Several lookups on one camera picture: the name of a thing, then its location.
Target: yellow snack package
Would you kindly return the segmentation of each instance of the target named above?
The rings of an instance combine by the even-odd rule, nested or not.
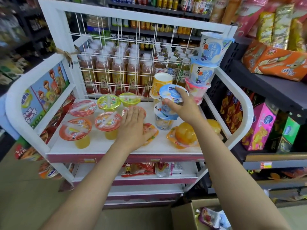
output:
[[[262,12],[259,16],[259,27],[257,30],[257,40],[270,46],[272,41],[272,31],[275,13]]]
[[[287,49],[294,4],[282,5],[276,9],[271,46]]]
[[[298,19],[292,19],[288,50],[306,52],[303,39],[303,24]]]

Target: finger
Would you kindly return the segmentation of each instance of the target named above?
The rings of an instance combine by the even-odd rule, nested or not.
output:
[[[143,109],[139,109],[138,112],[138,122],[143,122],[144,121],[144,110]]]
[[[132,116],[133,116],[133,106],[130,106],[129,108],[128,108],[128,110],[127,110],[127,112],[128,112],[128,115],[127,115],[127,118],[126,118],[126,123],[127,122],[130,122],[131,121],[131,119],[132,119]]]
[[[181,106],[177,105],[176,103],[174,103],[173,101],[169,100],[168,98],[165,98],[163,100],[173,111],[175,111],[176,113],[180,110]]]
[[[189,99],[189,95],[182,88],[175,86],[175,90],[181,95],[184,102]]]
[[[125,122],[126,122],[126,119],[127,119],[127,116],[128,116],[128,110],[129,110],[129,109],[127,109],[127,110],[125,111],[125,113],[124,113],[124,115],[123,115],[123,117],[122,117],[122,123],[125,123]]]
[[[158,131],[158,130],[155,128],[155,129],[151,129],[150,131],[146,132],[146,133],[143,135],[145,142],[146,142],[148,139],[150,139],[151,137],[153,137],[153,136],[156,134],[157,131]]]
[[[139,113],[139,108],[137,106],[135,106],[134,109],[133,109],[133,115],[132,115],[132,118],[131,118],[132,122],[138,121],[138,113]]]

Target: floor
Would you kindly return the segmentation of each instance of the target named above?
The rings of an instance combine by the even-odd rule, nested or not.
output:
[[[17,161],[10,151],[0,163],[0,230],[38,229],[69,192],[58,193],[62,180],[43,180],[41,162]],[[279,209],[293,230],[306,229],[307,206]],[[95,230],[172,229],[168,207],[104,210]]]

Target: person's left arm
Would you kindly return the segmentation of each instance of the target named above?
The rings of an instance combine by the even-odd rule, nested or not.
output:
[[[138,107],[130,107],[125,112],[113,145],[68,199],[44,223],[42,230],[94,228],[112,182],[128,155],[141,147],[156,132],[155,129],[143,135],[143,119],[144,111]]]

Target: purple package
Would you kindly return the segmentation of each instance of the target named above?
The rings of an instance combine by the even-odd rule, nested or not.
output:
[[[248,151],[263,150],[273,127],[278,108],[267,99],[254,105],[254,118],[248,133],[242,138],[242,144]]]

